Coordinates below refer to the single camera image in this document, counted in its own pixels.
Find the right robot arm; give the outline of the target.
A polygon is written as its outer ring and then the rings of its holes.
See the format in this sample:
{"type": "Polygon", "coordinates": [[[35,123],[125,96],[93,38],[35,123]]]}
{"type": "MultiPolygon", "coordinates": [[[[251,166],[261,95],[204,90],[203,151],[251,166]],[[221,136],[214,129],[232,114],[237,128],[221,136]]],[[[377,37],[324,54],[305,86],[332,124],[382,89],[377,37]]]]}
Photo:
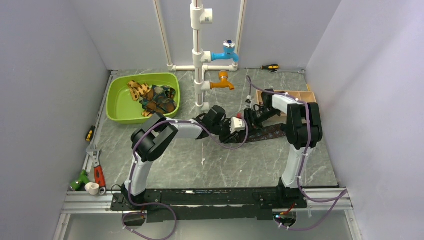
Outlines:
{"type": "Polygon", "coordinates": [[[279,125],[290,144],[285,170],[276,188],[275,200],[287,208],[293,202],[303,201],[305,192],[302,187],[303,169],[310,155],[323,138],[323,128],[319,105],[307,102],[287,91],[261,91],[262,103],[250,106],[243,111],[250,133],[266,130],[264,122],[274,116],[285,115],[286,122],[279,125]]]}

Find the dark brown floral tie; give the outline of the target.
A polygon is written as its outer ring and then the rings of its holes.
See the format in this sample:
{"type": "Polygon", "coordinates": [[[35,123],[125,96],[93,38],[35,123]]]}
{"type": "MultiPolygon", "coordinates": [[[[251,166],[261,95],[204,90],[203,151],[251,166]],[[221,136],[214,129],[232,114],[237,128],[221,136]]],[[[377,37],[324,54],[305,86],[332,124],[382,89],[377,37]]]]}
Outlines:
{"type": "Polygon", "coordinates": [[[260,142],[285,137],[287,125],[284,123],[269,125],[264,128],[249,131],[246,142],[260,142]]]}

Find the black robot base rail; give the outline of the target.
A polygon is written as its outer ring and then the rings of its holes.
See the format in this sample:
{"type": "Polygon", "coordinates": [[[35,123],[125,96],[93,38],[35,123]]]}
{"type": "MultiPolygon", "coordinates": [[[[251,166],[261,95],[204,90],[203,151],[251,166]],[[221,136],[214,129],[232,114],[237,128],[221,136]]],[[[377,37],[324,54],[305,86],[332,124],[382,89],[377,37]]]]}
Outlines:
{"type": "Polygon", "coordinates": [[[279,212],[306,209],[298,189],[274,187],[147,189],[128,200],[128,192],[113,193],[114,212],[146,213],[148,223],[178,220],[256,219],[272,220],[279,212]]]}

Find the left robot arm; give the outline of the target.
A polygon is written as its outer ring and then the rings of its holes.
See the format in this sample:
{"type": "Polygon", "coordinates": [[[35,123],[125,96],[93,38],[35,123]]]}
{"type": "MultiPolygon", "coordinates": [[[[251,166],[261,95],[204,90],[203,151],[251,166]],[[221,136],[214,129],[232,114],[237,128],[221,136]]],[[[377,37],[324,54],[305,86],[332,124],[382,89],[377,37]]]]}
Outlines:
{"type": "Polygon", "coordinates": [[[248,120],[243,117],[228,118],[226,111],[218,105],[191,119],[174,119],[154,113],[130,138],[132,163],[121,187],[124,204],[131,210],[143,205],[153,162],[164,154],[173,140],[210,137],[221,147],[230,149],[230,145],[245,144],[252,130],[248,120]]]}

